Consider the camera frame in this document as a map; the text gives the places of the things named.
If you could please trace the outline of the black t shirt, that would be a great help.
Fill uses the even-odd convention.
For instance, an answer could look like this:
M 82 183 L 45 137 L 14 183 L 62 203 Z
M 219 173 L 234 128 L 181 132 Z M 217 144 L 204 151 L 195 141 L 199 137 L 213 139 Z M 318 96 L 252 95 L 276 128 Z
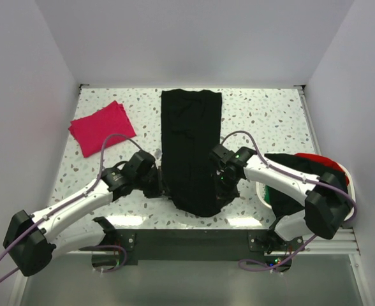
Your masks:
M 161 171 L 173 204 L 212 217 L 232 201 L 216 194 L 209 159 L 220 142 L 221 93 L 174 89 L 161 93 Z

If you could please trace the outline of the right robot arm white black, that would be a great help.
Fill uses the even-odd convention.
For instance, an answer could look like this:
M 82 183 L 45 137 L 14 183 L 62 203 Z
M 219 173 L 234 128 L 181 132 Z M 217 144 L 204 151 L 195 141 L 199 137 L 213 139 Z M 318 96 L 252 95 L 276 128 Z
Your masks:
M 357 213 L 356 202 L 331 173 L 320 176 L 291 169 L 241 147 L 237 152 L 216 145 L 210 160 L 216 168 L 220 196 L 232 196 L 240 180 L 269 186 L 295 200 L 303 209 L 276 219 L 267 235 L 269 246 L 283 250 L 296 237 L 314 234 L 330 240 Z

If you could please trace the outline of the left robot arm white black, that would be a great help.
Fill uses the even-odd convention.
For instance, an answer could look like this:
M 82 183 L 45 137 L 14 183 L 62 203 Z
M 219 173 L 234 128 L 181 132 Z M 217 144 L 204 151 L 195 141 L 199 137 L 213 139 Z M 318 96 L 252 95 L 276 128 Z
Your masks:
M 61 233 L 94 210 L 125 197 L 134 190 L 146 198 L 161 196 L 155 157 L 139 150 L 130 160 L 101 170 L 96 179 L 65 200 L 32 214 L 13 215 L 3 246 L 26 277 L 44 269 L 67 243 Z

